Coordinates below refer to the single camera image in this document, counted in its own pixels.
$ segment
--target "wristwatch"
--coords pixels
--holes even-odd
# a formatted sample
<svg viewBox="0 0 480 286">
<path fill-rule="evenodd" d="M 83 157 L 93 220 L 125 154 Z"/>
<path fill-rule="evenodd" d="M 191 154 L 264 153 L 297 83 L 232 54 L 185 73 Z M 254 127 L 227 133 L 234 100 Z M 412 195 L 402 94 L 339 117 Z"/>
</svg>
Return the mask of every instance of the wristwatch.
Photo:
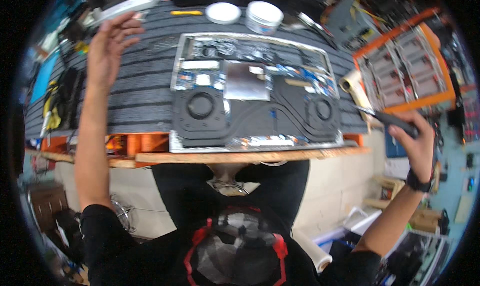
<svg viewBox="0 0 480 286">
<path fill-rule="evenodd" d="M 431 180 L 432 180 L 432 176 L 430 176 L 430 181 L 426 183 L 421 183 L 419 181 L 419 178 L 415 174 L 415 172 L 413 172 L 413 170 L 410 169 L 410 171 L 408 172 L 408 175 L 406 176 L 405 182 L 407 183 L 407 185 L 410 186 L 410 188 L 412 188 L 415 191 L 428 192 L 430 191 L 430 187 L 432 186 Z"/>
</svg>

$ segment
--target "workbench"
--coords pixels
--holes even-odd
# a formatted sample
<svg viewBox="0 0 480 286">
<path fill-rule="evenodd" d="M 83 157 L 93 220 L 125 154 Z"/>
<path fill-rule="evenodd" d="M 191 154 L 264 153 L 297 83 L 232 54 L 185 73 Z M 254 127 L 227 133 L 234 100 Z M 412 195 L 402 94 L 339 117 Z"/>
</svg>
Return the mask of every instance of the workbench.
<svg viewBox="0 0 480 286">
<path fill-rule="evenodd" d="M 108 134 L 166 134 L 172 129 L 172 99 L 170 90 L 171 73 L 175 60 L 176 47 L 157 51 L 157 44 L 165 36 L 179 37 L 182 33 L 195 32 L 236 32 L 253 34 L 244 25 L 245 8 L 242 17 L 232 25 L 217 25 L 205 16 L 170 15 L 177 10 L 200 10 L 205 7 L 177 8 L 172 1 L 160 1 L 148 10 L 143 27 L 145 33 L 140 35 L 140 43 L 129 47 L 122 56 L 122 63 L 117 81 L 111 88 L 108 98 Z M 336 81 L 354 68 L 352 56 L 331 48 L 324 39 L 309 30 L 285 31 L 279 28 L 272 37 L 297 41 L 324 49 L 335 73 Z M 83 70 L 87 65 L 87 56 L 73 54 L 67 61 L 69 67 Z M 57 80 L 64 65 L 61 57 L 57 58 L 50 81 Z M 80 116 L 85 85 L 81 91 L 77 108 Z M 350 94 L 340 91 L 341 131 L 344 134 L 361 134 L 367 132 L 367 124 L 362 120 L 357 109 L 352 107 Z M 25 118 L 26 139 L 39 138 L 43 115 L 43 97 L 30 103 Z M 70 137 L 77 131 L 53 131 L 51 141 L 58 137 Z M 327 158 L 345 154 L 366 153 L 369 149 L 362 147 L 345 147 L 338 149 L 274 151 L 274 152 L 242 152 L 242 153 L 138 153 L 121 159 L 111 160 L 112 167 L 136 168 L 154 163 L 243 163 L 243 162 L 275 162 L 280 160 L 305 160 L 310 158 Z M 74 157 L 55 150 L 29 150 L 35 155 L 42 155 L 56 161 L 73 162 Z"/>
</svg>

